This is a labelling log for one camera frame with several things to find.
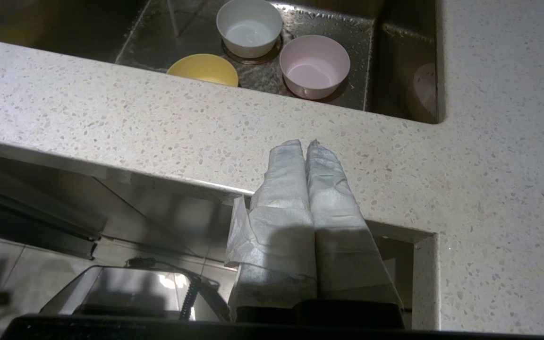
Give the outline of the right gripper tape-wrapped right finger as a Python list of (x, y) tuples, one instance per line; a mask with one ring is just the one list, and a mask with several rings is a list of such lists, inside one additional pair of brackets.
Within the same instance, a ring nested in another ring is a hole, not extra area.
[(312, 141), (306, 153), (306, 175), (315, 222), (319, 297), (402, 308), (337, 155)]

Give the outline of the right gripper tape-wrapped left finger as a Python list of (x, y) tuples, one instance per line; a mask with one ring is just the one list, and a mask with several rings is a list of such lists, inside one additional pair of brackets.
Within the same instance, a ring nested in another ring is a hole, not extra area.
[(270, 150), (263, 183), (250, 206), (233, 203), (225, 266), (238, 274), (229, 296), (235, 322), (251, 312), (286, 312), (317, 297), (315, 224), (306, 187), (301, 142)]

